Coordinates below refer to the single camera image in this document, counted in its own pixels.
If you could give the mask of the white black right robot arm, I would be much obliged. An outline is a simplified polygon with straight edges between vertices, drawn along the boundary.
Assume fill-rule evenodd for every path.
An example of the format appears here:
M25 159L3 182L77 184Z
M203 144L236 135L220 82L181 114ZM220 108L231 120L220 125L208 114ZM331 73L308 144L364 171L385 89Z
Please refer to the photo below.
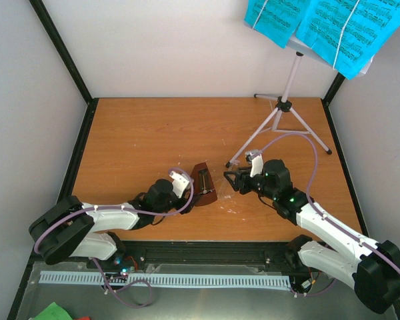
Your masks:
M379 243L346 226L306 193L295 188L282 160L224 172L234 191L270 199L282 218L324 241L300 235L292 241L288 263L318 269L354 290L369 310L382 314L400 300L400 250L390 241Z

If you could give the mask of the brown wooden metronome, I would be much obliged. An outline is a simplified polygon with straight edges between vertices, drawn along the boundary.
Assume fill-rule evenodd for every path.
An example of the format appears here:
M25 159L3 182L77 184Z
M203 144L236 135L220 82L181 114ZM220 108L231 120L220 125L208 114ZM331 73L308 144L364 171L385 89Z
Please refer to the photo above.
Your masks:
M190 177L193 180L195 207L210 205L217 201L217 192L206 162L194 166Z

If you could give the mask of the clear acrylic metronome cover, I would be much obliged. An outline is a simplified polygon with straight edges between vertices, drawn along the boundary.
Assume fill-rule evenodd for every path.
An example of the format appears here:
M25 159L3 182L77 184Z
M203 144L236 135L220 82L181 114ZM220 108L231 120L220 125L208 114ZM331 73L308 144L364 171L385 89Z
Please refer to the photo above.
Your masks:
M234 196L235 192L228 180L223 177L219 182L219 187L217 191L217 198L219 201L226 201Z

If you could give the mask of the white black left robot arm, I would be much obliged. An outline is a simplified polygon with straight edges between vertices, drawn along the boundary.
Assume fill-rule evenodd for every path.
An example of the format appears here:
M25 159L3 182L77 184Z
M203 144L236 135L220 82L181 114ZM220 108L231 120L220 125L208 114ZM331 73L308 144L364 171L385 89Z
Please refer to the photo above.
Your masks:
M29 226L34 251L46 264L70 257L102 260L110 268L124 264L125 249L113 230L138 230L156 223L156 218L190 212L194 206L194 180L171 173L145 193L118 205L93 205L70 195Z

